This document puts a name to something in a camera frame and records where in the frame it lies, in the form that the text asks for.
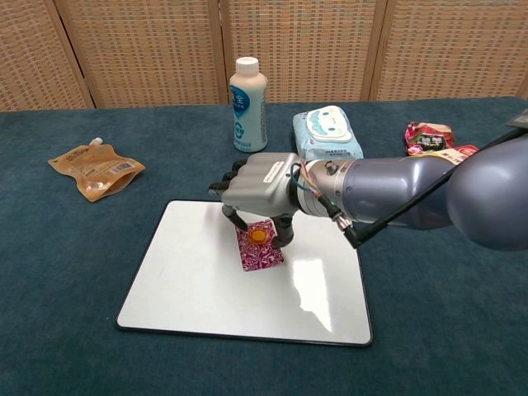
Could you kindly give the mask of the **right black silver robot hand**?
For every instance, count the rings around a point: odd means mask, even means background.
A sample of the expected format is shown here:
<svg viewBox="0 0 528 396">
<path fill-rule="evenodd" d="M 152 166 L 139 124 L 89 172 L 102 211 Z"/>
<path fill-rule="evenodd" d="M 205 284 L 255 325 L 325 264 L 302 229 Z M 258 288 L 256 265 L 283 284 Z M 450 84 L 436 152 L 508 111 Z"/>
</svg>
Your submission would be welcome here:
<svg viewBox="0 0 528 396">
<path fill-rule="evenodd" d="M 271 219 L 276 230 L 271 245 L 283 248 L 294 238 L 293 216 L 300 210 L 291 170 L 299 162 L 295 153 L 255 153 L 235 162 L 208 193 L 220 198 L 222 213 L 237 229 L 248 230 L 240 211 Z"/>
</svg>

